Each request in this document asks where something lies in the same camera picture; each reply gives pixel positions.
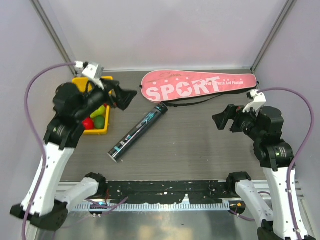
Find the pink racket bag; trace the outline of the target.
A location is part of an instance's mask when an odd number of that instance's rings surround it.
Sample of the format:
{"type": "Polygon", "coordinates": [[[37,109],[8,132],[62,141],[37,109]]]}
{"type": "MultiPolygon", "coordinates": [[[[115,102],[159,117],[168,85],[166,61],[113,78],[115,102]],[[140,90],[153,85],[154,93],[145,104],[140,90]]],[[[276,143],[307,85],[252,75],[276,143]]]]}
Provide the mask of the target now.
{"type": "Polygon", "coordinates": [[[240,94],[255,89],[258,84],[257,78],[251,73],[155,70],[142,78],[139,87],[147,100],[177,108],[202,102],[174,103],[174,101],[205,96],[214,99],[225,94],[240,94]]]}

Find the black shuttlecock tube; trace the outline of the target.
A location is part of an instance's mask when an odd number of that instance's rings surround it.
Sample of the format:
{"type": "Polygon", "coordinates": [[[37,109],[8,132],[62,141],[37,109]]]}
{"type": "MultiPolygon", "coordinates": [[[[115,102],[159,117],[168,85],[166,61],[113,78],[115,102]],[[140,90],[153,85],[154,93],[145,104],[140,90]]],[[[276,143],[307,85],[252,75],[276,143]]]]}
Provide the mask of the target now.
{"type": "Polygon", "coordinates": [[[166,112],[168,107],[160,102],[148,112],[109,152],[108,156],[118,163],[123,155],[139,140],[166,112]]]}

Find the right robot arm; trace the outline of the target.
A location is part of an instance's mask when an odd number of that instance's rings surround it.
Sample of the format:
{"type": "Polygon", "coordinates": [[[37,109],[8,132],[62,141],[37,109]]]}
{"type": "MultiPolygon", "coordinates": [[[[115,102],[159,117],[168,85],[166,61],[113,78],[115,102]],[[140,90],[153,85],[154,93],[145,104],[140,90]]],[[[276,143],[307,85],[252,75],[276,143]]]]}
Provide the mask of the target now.
{"type": "Polygon", "coordinates": [[[301,214],[297,212],[292,218],[291,207],[298,207],[299,203],[295,182],[287,179],[287,173],[295,176],[295,171],[289,169],[294,152],[282,139],[282,112],[271,106],[263,106],[258,112],[244,112],[243,106],[229,104],[212,119],[218,130],[224,130],[228,120],[233,120],[230,131],[244,133],[253,141],[254,155],[266,177],[272,206],[263,200],[246,172],[229,174],[226,191],[244,201],[257,224],[258,239],[312,240],[301,214]]]}

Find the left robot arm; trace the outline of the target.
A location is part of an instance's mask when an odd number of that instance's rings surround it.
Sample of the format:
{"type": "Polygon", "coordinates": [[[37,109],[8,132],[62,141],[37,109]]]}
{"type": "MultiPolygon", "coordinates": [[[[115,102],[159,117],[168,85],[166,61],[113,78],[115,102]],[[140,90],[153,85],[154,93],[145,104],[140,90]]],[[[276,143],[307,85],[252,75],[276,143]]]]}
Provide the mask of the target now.
{"type": "Polygon", "coordinates": [[[55,116],[40,142],[44,154],[29,193],[22,203],[11,207],[12,216],[55,232],[76,205],[90,197],[102,199],[106,195],[106,178],[93,172],[65,193],[56,195],[67,162],[85,131],[83,121],[103,104],[126,110],[138,93],[121,89],[116,80],[102,78],[101,83],[102,88],[95,86],[89,92],[81,92],[72,82],[57,88],[53,98],[55,116]]]}

